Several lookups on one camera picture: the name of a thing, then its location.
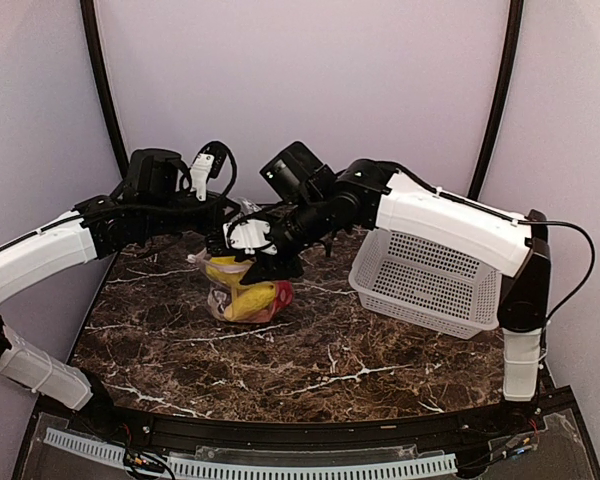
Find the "yellow toy mango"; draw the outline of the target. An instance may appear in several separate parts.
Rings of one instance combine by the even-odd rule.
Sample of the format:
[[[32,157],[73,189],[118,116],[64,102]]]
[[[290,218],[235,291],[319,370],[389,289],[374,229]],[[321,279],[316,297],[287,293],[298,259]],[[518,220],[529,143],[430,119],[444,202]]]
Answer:
[[[212,257],[206,263],[205,273],[211,280],[242,289],[241,280],[252,264],[250,260],[237,261],[234,256]]]

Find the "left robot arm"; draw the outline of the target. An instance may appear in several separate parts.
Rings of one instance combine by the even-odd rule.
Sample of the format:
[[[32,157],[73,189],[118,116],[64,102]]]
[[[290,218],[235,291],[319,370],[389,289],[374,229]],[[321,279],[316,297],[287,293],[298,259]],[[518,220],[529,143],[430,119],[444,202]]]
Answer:
[[[27,288],[69,268],[102,260],[128,245],[162,235],[210,233],[231,206],[229,187],[211,192],[207,183],[223,165],[237,162],[220,141],[204,145],[192,163],[177,152],[140,149],[127,173],[108,195],[82,201],[57,219],[0,246],[0,305]],[[95,377],[33,346],[0,315],[0,375],[48,396],[73,411],[100,436],[121,427]]]

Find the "yellow toy corn cob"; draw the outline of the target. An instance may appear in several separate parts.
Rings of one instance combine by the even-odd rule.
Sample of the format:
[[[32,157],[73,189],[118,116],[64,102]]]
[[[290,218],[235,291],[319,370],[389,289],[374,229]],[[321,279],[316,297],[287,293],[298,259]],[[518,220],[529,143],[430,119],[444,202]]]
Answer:
[[[224,319],[230,322],[256,322],[267,319],[276,296],[273,283],[252,285],[241,291],[224,311]]]

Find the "red toy bell pepper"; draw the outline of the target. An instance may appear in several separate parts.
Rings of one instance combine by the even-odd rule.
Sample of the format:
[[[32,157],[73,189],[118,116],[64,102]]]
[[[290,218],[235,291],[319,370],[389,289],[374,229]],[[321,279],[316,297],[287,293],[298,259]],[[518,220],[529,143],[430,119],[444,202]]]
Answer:
[[[294,291],[292,284],[289,281],[277,281],[275,283],[276,297],[274,306],[276,309],[281,310],[288,307],[294,298]]]

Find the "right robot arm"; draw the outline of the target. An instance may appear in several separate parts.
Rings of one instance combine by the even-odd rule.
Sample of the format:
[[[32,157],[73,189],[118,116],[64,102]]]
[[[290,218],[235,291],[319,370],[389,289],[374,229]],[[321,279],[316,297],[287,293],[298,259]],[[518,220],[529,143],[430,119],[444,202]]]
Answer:
[[[335,172],[294,142],[261,170],[289,211],[249,214],[225,229],[254,262],[251,284],[301,276],[299,256],[339,231],[367,230],[349,282],[368,310],[459,338],[500,329],[501,434],[529,416],[546,353],[553,221],[496,209],[433,186],[394,161],[358,159]]]

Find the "clear zip top bag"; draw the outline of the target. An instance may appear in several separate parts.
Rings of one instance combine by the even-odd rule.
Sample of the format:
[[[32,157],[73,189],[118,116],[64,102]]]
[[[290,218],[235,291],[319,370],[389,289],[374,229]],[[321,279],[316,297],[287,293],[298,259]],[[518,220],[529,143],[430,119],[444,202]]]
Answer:
[[[224,233],[234,228],[229,239],[207,243],[201,251],[188,255],[187,261],[196,266],[208,282],[207,306],[215,319],[233,324],[267,324],[290,306],[294,290],[287,280],[244,282],[269,228],[257,219],[255,223],[260,232],[250,233],[244,222],[237,221],[252,213],[262,213],[264,209],[246,198],[238,199],[237,203],[237,216],[222,226]]]

